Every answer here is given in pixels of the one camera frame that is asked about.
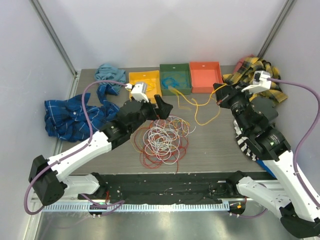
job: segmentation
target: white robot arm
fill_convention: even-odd
[[[274,193],[241,171],[233,173],[227,182],[235,186],[239,194],[252,198],[274,213],[295,237],[318,236],[320,197],[298,165],[295,171],[291,147],[273,124],[273,120],[278,116],[274,104],[270,99],[260,96],[249,101],[252,94],[270,89],[270,75],[265,71],[256,71],[253,78],[253,85],[239,83],[218,90],[217,104],[231,109],[237,135],[245,142],[248,151],[271,170],[288,197]],[[310,194],[297,175],[301,177]]]
[[[114,120],[108,122],[100,131],[89,139],[71,149],[45,159],[42,155],[33,160],[29,174],[29,182],[34,182],[33,189],[43,206],[58,201],[62,196],[88,194],[101,198],[108,188],[98,173],[86,176],[70,176],[70,174],[94,159],[110,152],[130,139],[131,134],[147,120],[167,119],[173,106],[165,103],[159,95],[155,95],[158,108],[151,104],[146,96],[147,84],[137,82],[134,86],[127,84],[132,99],[126,101],[119,109]]]

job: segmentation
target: yellow tray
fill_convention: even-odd
[[[136,84],[137,82],[144,82],[148,84],[146,89],[146,96],[150,99],[152,104],[156,103],[155,95],[161,94],[160,88],[160,73],[159,71],[141,71],[141,72],[130,72],[129,83]]]

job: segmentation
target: tangled wire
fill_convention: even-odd
[[[189,145],[187,136],[195,129],[196,127],[190,131],[190,124],[187,121],[170,115],[166,120],[156,120],[149,127],[139,128],[132,137],[134,141],[132,145],[140,153],[140,162],[144,167],[157,169],[162,164],[177,163],[177,173],[179,161],[187,153]]]

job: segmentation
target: tabletop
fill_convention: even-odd
[[[231,73],[234,66],[221,66],[222,74]],[[158,70],[158,67],[135,67],[123,68],[128,73]],[[76,95],[82,94],[87,85],[94,82],[95,69],[83,69],[78,81]],[[93,85],[89,89],[91,93],[89,106],[101,106],[96,90],[98,85]],[[209,94],[192,93],[186,96],[188,99],[194,98],[198,104],[206,103]],[[119,107],[129,99],[129,92],[121,88],[118,96],[108,95],[107,99]],[[173,105],[172,115],[180,117],[190,123],[191,128],[195,130],[188,135],[187,153],[179,161],[179,173],[216,173],[216,172],[264,172],[264,170],[254,161],[245,156],[235,139],[235,130],[233,127],[233,115],[229,109],[221,109],[220,115],[211,123],[200,126],[197,125],[194,117],[196,107],[188,104],[180,97],[181,105],[190,109],[179,109],[177,96],[163,96],[162,99]],[[197,120],[205,123],[218,112],[218,106],[215,101],[211,101],[206,106],[199,107]],[[77,143],[63,142],[62,151],[66,151]],[[79,167],[73,172],[77,175],[86,175],[92,172],[100,174],[142,174],[142,173],[175,173],[177,166],[163,164],[159,168],[145,168],[140,162],[140,153],[138,153],[130,141],[112,150],[102,154],[88,163]]]

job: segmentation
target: yellow plaid cloth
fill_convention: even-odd
[[[239,81],[252,84],[255,71],[266,71],[272,78],[281,79],[279,70],[275,66],[271,66],[270,62],[260,57],[246,57],[239,70],[234,74],[223,75],[223,80],[228,85],[236,84]],[[276,105],[288,98],[288,96],[282,92],[279,85],[274,82],[271,83],[270,90],[254,94],[250,100],[258,95],[271,99]]]

